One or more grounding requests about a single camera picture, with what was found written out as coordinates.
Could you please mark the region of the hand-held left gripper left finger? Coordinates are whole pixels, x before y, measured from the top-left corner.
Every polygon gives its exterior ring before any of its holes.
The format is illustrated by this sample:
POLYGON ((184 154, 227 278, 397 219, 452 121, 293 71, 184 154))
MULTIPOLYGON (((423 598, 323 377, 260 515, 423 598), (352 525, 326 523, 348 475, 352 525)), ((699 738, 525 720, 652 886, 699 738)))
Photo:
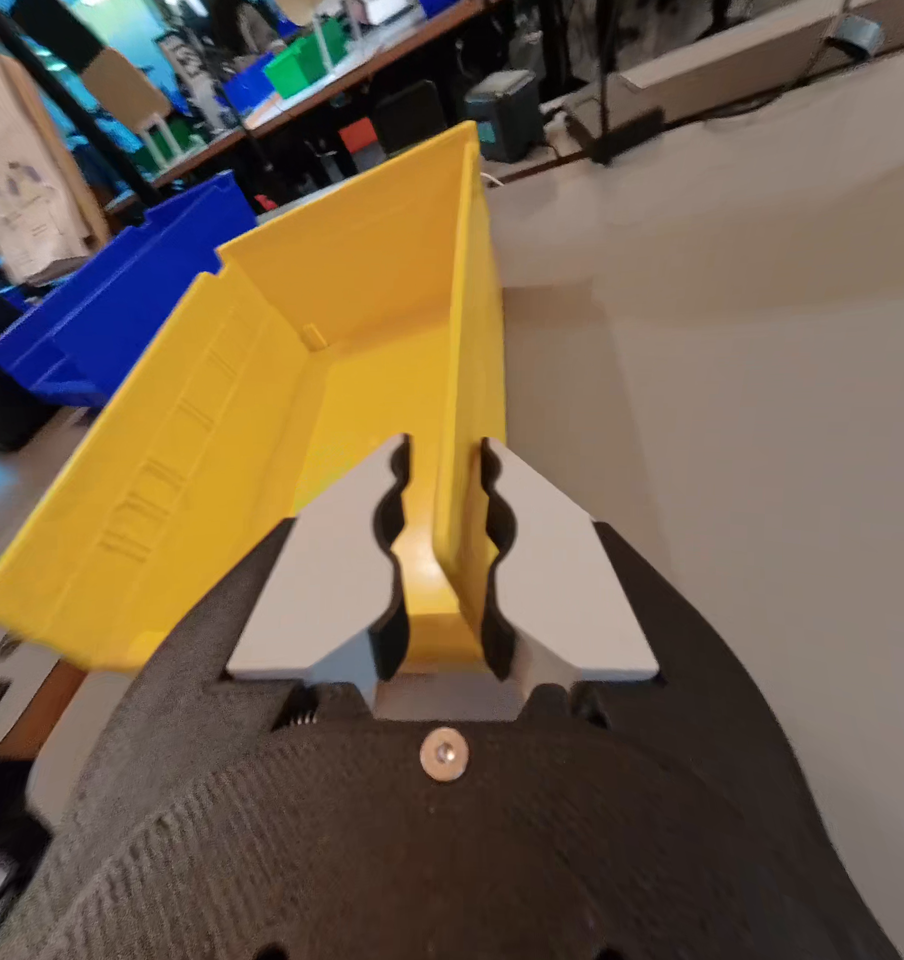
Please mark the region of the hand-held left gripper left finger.
POLYGON ((375 702, 409 648, 392 549, 409 481, 410 436, 397 434, 301 510, 227 663, 232 678, 350 684, 375 702))

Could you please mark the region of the wooden board document stand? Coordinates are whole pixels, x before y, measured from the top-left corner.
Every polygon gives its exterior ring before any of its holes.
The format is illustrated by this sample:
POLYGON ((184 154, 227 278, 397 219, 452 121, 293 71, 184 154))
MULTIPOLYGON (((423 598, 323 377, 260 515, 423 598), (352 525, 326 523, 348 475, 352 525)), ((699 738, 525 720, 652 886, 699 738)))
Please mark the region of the wooden board document stand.
POLYGON ((159 171, 170 165, 159 143, 167 144, 172 157, 181 156, 168 124, 170 100, 121 52, 103 46, 79 78, 109 114, 143 140, 159 171))

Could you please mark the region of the grey tape roll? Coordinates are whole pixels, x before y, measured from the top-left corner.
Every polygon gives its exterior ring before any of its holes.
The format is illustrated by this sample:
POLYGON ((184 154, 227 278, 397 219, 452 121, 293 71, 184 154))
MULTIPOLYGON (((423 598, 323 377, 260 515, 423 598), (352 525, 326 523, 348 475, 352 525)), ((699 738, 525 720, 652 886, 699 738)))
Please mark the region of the grey tape roll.
POLYGON ((865 62, 873 59, 885 40, 885 33, 877 21, 846 14, 831 30, 829 44, 850 60, 865 62))

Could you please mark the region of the blue plastic bin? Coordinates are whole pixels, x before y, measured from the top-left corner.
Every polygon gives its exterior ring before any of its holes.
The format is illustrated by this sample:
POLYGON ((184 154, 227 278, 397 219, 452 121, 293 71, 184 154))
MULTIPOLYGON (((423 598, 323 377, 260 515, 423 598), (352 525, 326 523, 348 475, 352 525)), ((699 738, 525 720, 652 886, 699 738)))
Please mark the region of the blue plastic bin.
POLYGON ((0 369, 53 405, 104 407, 218 248, 256 214, 232 171, 146 211, 0 335, 0 369))

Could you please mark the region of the grey desk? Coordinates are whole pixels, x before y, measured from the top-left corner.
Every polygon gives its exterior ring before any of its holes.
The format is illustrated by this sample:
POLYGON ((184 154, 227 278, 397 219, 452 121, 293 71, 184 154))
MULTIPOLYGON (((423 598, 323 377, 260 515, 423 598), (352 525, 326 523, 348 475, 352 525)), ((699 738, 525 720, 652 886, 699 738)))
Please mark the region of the grey desk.
POLYGON ((300 511, 118 669, 0 958, 904 958, 904 54, 483 189, 501 443, 659 673, 232 678, 300 511))

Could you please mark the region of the small blue bin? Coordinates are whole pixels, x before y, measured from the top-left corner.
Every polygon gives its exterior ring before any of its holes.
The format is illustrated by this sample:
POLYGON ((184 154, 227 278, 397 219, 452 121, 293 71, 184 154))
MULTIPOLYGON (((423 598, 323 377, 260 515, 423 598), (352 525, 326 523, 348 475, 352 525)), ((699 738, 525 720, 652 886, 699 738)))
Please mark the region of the small blue bin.
POLYGON ((221 82, 225 102, 242 117, 251 114, 276 94, 266 75, 266 67, 275 59, 273 52, 260 55, 250 66, 221 82))

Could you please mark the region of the black slanted pole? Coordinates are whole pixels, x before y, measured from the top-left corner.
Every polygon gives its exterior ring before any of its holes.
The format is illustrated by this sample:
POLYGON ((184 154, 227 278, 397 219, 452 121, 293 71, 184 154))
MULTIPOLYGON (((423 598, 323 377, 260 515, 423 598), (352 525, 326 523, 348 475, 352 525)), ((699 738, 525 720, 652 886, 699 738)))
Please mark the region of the black slanted pole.
POLYGON ((52 102, 55 102, 73 125, 89 141, 115 174, 127 184, 131 192, 147 208, 156 207, 162 196, 109 135, 101 130, 94 117, 87 113, 72 94, 44 66, 37 54, 28 46, 24 35, 13 20, 0 11, 0 42, 26 69, 52 102))

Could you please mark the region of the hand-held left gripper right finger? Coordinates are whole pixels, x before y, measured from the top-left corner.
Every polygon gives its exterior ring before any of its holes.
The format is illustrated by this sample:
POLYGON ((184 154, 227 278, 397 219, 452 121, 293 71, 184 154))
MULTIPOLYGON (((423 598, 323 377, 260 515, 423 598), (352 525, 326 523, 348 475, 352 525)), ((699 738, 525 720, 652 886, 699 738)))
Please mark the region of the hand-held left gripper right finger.
POLYGON ((640 683, 659 662, 600 537, 600 525, 497 439, 484 438, 487 574, 482 652, 528 701, 543 686, 640 683))

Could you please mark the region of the beige instruction sheet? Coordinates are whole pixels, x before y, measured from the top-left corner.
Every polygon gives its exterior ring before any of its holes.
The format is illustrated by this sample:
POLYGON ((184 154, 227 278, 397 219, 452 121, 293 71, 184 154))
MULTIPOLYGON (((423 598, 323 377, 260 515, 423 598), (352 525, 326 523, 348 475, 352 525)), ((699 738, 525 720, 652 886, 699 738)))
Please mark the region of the beige instruction sheet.
POLYGON ((15 284, 61 278, 112 233, 37 84, 0 53, 0 259, 15 284))

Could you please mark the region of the green plastic bin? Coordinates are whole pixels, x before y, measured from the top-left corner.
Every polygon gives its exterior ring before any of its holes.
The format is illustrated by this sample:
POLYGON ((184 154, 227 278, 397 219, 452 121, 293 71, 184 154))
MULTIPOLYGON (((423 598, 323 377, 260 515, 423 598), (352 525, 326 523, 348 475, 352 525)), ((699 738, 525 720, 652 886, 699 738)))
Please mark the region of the green plastic bin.
MULTIPOLYGON (((347 54, 346 31, 337 18, 325 19, 320 26, 330 63, 335 67, 347 54)), ((294 97, 316 84, 330 70, 323 60, 315 31, 300 34, 264 67, 266 78, 283 99, 294 97)))

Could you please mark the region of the yellow plastic bin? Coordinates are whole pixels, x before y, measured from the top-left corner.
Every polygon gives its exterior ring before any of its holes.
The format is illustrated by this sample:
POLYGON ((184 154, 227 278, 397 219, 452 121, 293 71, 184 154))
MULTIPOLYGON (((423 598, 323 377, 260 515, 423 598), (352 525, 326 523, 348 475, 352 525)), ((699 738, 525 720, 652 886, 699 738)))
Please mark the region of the yellow plastic bin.
POLYGON ((506 440, 504 309, 463 122, 225 244, 0 558, 0 627, 146 663, 277 524, 410 437, 409 670, 476 665, 506 440))

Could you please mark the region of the wooden background table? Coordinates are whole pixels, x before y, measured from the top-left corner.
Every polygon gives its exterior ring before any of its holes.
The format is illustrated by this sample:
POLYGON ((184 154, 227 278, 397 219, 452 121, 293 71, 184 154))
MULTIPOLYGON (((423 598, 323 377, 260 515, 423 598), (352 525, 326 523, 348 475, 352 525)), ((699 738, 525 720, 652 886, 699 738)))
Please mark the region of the wooden background table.
MULTIPOLYGON (((469 20, 489 13, 501 3, 503 2, 459 1, 431 18, 426 16, 419 4, 416 9, 373 28, 353 45, 339 64, 316 83, 290 98, 281 99, 279 94, 275 93, 266 99, 249 114, 246 125, 248 132, 255 139, 262 139, 276 132, 294 119, 369 80, 386 66, 449 34, 469 20)), ((150 184, 156 188, 169 186, 181 180, 185 174, 232 149, 242 138, 243 132, 240 128, 222 133, 211 143, 180 155, 169 167, 156 174, 150 184)), ((118 216, 136 202, 136 196, 128 189, 112 200, 106 206, 106 211, 118 216)))

